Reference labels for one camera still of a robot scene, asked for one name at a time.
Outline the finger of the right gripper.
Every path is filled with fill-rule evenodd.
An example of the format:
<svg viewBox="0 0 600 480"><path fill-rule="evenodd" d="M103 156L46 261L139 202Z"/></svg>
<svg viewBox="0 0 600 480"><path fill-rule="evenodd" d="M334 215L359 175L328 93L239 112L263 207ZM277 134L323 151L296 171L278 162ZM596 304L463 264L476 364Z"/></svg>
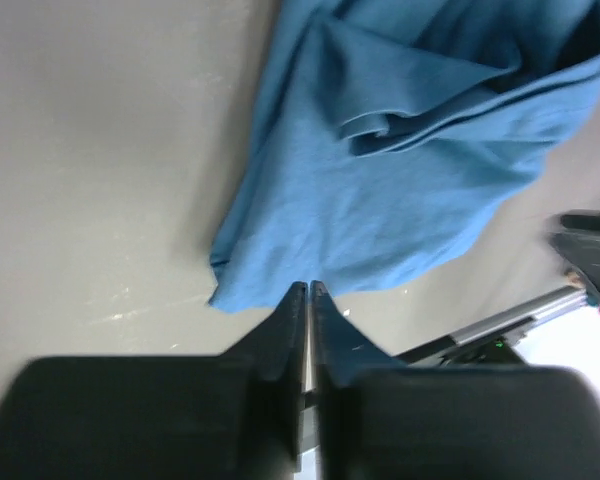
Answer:
<svg viewBox="0 0 600 480"><path fill-rule="evenodd" d="M569 212L558 222L549 245L574 268L600 304L600 212Z"/></svg>

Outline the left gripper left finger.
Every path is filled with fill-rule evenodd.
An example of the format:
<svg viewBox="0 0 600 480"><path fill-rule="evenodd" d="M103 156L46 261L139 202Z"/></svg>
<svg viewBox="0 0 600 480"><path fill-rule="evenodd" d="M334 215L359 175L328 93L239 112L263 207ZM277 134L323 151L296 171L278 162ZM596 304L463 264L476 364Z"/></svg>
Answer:
<svg viewBox="0 0 600 480"><path fill-rule="evenodd" d="M223 353L54 356L0 402L0 479L290 479L307 287Z"/></svg>

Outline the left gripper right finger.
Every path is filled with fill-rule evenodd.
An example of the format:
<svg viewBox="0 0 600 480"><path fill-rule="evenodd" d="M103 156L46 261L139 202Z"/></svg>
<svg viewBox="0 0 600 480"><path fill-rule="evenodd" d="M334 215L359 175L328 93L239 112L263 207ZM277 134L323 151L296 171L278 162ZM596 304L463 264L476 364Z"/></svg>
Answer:
<svg viewBox="0 0 600 480"><path fill-rule="evenodd" d="M600 403L577 373L419 367L392 357L311 286L325 479L600 479Z"/></svg>

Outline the blue t shirt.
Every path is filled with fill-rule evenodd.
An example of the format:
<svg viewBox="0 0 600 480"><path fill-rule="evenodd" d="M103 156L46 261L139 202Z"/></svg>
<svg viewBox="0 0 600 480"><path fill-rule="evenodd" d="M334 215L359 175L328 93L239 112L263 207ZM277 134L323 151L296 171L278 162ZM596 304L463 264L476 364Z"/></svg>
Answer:
<svg viewBox="0 0 600 480"><path fill-rule="evenodd" d="M210 304L400 286L466 253L600 98L600 1L285 1Z"/></svg>

